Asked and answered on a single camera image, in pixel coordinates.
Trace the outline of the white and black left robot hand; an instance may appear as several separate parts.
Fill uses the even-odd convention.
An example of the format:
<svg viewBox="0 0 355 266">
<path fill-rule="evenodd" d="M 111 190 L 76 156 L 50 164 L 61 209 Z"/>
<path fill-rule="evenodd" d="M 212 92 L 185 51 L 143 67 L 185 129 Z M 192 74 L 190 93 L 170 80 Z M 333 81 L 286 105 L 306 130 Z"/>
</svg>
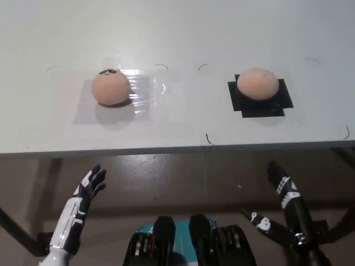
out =
<svg viewBox="0 0 355 266">
<path fill-rule="evenodd" d="M 103 183 L 106 172 L 100 168 L 100 165 L 96 165 L 80 181 L 62 210 L 50 240 L 50 247 L 60 248 L 70 255 L 76 255 L 91 201 L 106 187 Z"/>
</svg>

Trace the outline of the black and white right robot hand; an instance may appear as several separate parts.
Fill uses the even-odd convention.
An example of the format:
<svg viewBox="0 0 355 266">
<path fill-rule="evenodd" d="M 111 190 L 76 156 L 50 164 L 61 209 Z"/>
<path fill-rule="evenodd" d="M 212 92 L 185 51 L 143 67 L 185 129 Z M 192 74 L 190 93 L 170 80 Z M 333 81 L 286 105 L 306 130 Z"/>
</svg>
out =
<svg viewBox="0 0 355 266">
<path fill-rule="evenodd" d="M 283 226 L 255 211 L 241 213 L 267 238 L 284 246 L 301 249 L 317 244 L 317 237 L 307 205 L 291 176 L 276 161 L 267 165 L 268 180 L 280 200 L 287 226 Z"/>
</svg>

